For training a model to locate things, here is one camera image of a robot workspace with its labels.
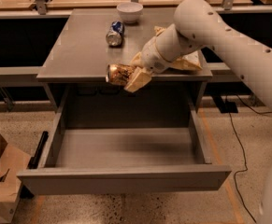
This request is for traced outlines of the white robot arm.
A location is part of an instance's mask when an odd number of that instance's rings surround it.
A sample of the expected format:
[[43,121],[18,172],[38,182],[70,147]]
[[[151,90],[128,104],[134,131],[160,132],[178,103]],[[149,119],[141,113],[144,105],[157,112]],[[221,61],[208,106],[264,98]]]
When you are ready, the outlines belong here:
[[[228,26],[204,0],[184,0],[173,23],[154,36],[130,62],[145,74],[162,73],[182,55],[211,49],[272,111],[272,48]],[[257,224],[272,224],[272,168]]]

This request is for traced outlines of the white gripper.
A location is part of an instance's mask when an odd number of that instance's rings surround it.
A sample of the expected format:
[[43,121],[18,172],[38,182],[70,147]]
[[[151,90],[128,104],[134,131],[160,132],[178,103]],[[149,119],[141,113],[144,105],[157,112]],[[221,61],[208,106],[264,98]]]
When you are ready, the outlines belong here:
[[165,39],[154,36],[129,62],[131,66],[136,67],[136,70],[129,76],[124,89],[128,92],[136,92],[146,86],[151,81],[151,72],[163,73],[171,65],[171,55],[170,44],[165,43]]

